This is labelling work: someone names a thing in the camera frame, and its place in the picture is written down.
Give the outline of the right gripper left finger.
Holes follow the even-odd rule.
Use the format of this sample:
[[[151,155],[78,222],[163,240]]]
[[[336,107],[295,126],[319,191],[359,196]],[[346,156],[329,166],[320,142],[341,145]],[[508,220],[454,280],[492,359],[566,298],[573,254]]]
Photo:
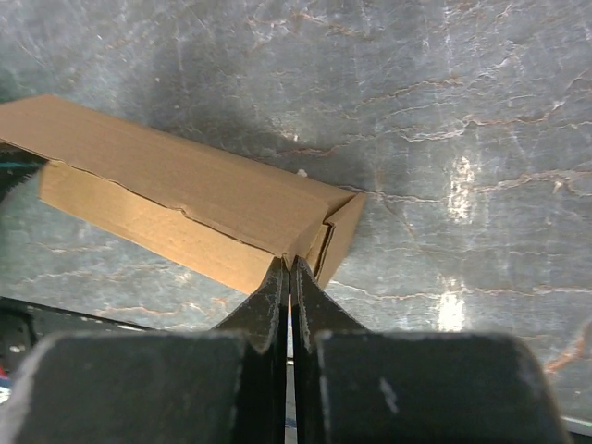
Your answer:
[[[72,331],[37,342],[1,404],[5,443],[281,443],[289,273],[198,332]]]

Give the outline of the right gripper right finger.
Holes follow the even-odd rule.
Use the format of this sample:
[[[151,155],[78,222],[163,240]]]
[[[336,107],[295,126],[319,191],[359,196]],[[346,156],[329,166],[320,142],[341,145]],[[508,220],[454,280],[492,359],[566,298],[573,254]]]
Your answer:
[[[301,443],[568,443],[530,349],[501,333],[373,332],[290,272]]]

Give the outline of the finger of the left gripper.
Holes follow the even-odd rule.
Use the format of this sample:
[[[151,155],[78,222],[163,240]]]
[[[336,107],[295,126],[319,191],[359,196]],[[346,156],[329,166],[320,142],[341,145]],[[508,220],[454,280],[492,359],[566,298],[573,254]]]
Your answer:
[[[19,184],[31,179],[47,160],[18,147],[1,143],[0,201],[3,202]]]

